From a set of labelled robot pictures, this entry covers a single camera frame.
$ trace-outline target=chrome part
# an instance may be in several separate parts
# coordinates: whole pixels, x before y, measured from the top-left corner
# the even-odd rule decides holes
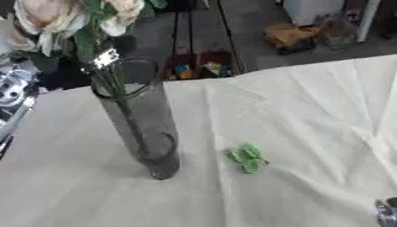
[[[381,200],[375,202],[377,220],[381,227],[397,227],[397,209]]]
[[[119,58],[120,58],[119,53],[114,48],[111,48],[99,54],[99,56],[97,56],[94,59],[94,65],[97,69],[102,69],[104,67],[109,66]]]
[[[17,65],[8,69],[0,73],[0,160],[12,142],[12,133],[39,94],[34,73]]]

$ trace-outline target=gray glass vase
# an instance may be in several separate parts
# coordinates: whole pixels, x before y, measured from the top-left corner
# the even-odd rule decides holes
[[[157,65],[118,59],[96,71],[91,88],[130,153],[152,177],[172,177],[180,167],[178,139]]]

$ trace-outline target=white tablecloth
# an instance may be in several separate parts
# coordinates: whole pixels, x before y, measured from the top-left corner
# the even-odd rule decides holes
[[[366,227],[397,196],[397,56],[167,83],[182,168],[146,175],[88,89],[39,98],[0,162],[1,227]],[[223,150],[271,162],[243,174]]]

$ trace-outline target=white cabinet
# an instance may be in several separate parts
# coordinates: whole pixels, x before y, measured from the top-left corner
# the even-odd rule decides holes
[[[284,0],[284,8],[298,26],[312,25],[317,15],[340,12],[345,0]]]

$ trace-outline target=gray floor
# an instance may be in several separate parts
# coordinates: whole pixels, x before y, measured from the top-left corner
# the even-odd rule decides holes
[[[370,35],[368,42],[342,50],[331,51],[319,45],[315,50],[279,56],[265,43],[261,33],[268,25],[287,22],[284,11],[273,0],[222,0],[230,28],[237,42],[238,52],[246,64],[246,71],[264,68],[284,67],[340,59],[366,58],[397,53],[396,40],[381,40]],[[137,37],[137,56],[145,56],[164,62],[171,52],[173,15],[164,14],[155,19],[139,23],[134,31]],[[196,51],[210,46],[213,40],[225,40],[217,8],[194,12]],[[178,50],[187,50],[187,22],[181,20],[181,44]]]

